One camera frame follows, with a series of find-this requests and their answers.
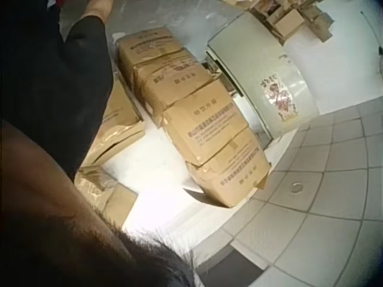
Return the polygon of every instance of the sticker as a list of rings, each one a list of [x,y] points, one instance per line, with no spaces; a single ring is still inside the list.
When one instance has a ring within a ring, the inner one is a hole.
[[[148,102],[145,102],[145,107],[146,107],[146,110],[149,112],[149,114],[153,115],[153,108],[151,107],[151,105],[149,105]]]
[[[282,121],[288,121],[298,116],[293,96],[277,74],[272,74],[263,79],[260,85],[269,103],[277,110]]]

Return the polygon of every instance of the floor drain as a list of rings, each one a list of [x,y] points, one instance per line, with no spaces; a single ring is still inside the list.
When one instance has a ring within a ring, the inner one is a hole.
[[[301,182],[294,182],[291,186],[291,193],[292,194],[299,194],[303,190],[303,184]]]

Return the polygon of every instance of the dark hair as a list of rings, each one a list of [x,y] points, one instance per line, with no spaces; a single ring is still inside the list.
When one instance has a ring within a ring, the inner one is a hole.
[[[69,222],[3,213],[3,282],[8,277],[16,286],[195,286],[191,255],[181,258],[160,240],[135,240],[111,226],[129,257]]]

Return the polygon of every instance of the tile floor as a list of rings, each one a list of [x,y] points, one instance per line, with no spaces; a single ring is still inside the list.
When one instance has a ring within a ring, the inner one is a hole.
[[[301,126],[265,189],[196,250],[226,244],[265,270],[250,287],[360,286],[383,248],[383,97]]]

